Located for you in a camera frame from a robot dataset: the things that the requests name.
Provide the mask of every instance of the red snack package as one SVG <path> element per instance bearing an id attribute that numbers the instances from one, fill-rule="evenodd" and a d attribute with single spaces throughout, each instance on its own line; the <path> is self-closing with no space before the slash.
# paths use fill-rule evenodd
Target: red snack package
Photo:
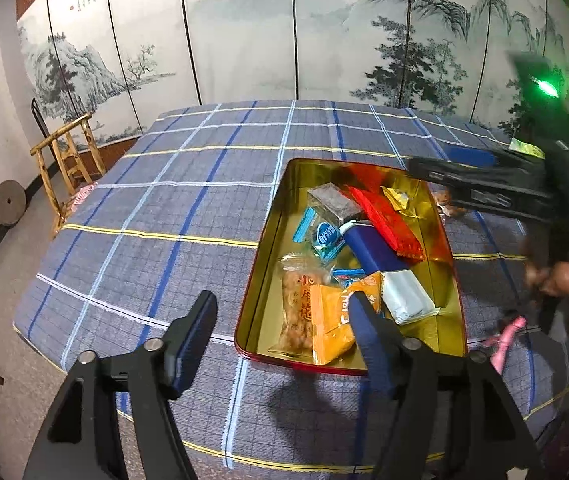
<path id="1" fill-rule="evenodd" d="M 420 242 L 385 197 L 356 187 L 347 186 L 347 189 L 398 256 L 417 261 L 425 259 Z"/>

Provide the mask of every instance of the table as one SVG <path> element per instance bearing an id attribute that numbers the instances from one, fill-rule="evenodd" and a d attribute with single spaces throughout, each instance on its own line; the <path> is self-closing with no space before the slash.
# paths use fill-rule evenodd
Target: table
<path id="1" fill-rule="evenodd" d="M 403 168 L 509 139 L 454 116 L 326 101 L 205 105 L 162 114 L 52 242 L 16 311 L 16 330 L 68 370 L 84 349 L 131 351 L 212 290 L 219 319 L 194 387 L 172 404 L 190 453 L 261 478 L 366 478 L 394 406 L 363 378 L 297 374 L 241 359 L 233 332 L 279 177 L 294 157 Z M 468 345 L 526 297 L 513 219 L 470 212 L 445 226 Z M 569 343 L 530 326 L 505 382 L 534 434 L 569 406 Z M 447 398 L 430 461 L 444 450 Z M 131 413 L 128 394 L 117 398 Z"/>

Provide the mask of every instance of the metal screw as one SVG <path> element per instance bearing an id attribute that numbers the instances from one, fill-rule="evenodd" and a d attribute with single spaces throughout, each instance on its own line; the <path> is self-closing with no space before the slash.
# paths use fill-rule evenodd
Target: metal screw
<path id="1" fill-rule="evenodd" d="M 96 357 L 98 356 L 93 350 L 85 350 L 84 352 L 82 352 L 82 354 L 78 356 L 78 361 L 80 361 L 84 365 L 87 365 L 91 361 L 93 361 Z"/>
<path id="2" fill-rule="evenodd" d="M 469 352 L 469 359 L 471 359 L 474 363 L 481 365 L 487 360 L 487 356 L 482 352 L 474 350 L 473 352 Z"/>
<path id="3" fill-rule="evenodd" d="M 405 337 L 402 340 L 402 346 L 407 350 L 417 350 L 422 346 L 422 341 L 416 339 L 415 337 Z"/>
<path id="4" fill-rule="evenodd" d="M 152 339 L 147 339 L 144 342 L 144 349 L 148 350 L 149 352 L 155 352 L 156 350 L 160 350 L 163 345 L 164 341 L 162 339 L 154 337 Z"/>

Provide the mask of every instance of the green led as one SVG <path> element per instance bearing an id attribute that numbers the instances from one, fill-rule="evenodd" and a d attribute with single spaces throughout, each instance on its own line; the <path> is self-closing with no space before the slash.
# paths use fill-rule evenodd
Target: green led
<path id="1" fill-rule="evenodd" d="M 558 91 L 556 90 L 556 87 L 548 81 L 538 81 L 538 88 L 545 92 L 548 96 L 558 97 Z"/>

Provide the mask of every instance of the bamboo chair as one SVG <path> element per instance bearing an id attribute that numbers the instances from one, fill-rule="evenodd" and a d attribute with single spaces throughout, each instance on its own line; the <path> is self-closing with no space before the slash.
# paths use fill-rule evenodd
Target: bamboo chair
<path id="1" fill-rule="evenodd" d="M 78 153 L 78 149 L 73 142 L 71 131 L 74 128 L 77 128 L 78 126 L 82 128 L 85 139 L 87 139 L 88 148 L 91 152 L 94 162 L 96 163 L 98 171 L 100 171 L 100 175 L 103 176 L 106 173 L 104 162 L 100 156 L 100 151 L 96 146 L 96 140 L 94 139 L 93 133 L 91 132 L 91 127 L 88 124 L 88 120 L 91 118 L 91 116 L 91 112 L 88 112 L 81 117 L 78 117 L 74 121 L 65 124 L 65 126 L 58 128 L 45 140 L 32 147 L 31 151 L 29 152 L 31 156 L 36 156 L 40 176 L 42 177 L 42 182 L 44 184 L 44 190 L 55 213 L 52 227 L 52 238 L 58 234 L 68 216 L 69 207 L 71 206 L 71 203 L 73 202 L 77 191 L 74 186 L 74 182 L 79 179 L 79 177 L 82 177 L 82 179 L 88 184 L 91 184 L 93 182 L 93 179 L 87 170 L 87 166 L 85 166 L 84 162 L 82 162 L 80 154 Z M 60 143 L 58 142 L 58 139 L 63 136 L 68 145 L 65 150 L 61 148 Z M 42 150 L 48 146 L 51 146 L 53 149 L 55 160 L 58 162 L 60 172 L 62 173 L 62 178 L 64 179 L 65 186 L 69 192 L 69 197 L 63 201 L 58 200 L 58 197 L 56 197 L 55 192 L 53 191 L 53 186 L 51 184 L 51 180 L 49 179 L 49 173 L 47 172 L 47 167 L 44 163 L 44 157 L 42 156 Z M 75 162 L 75 165 L 67 166 L 65 160 Z"/>

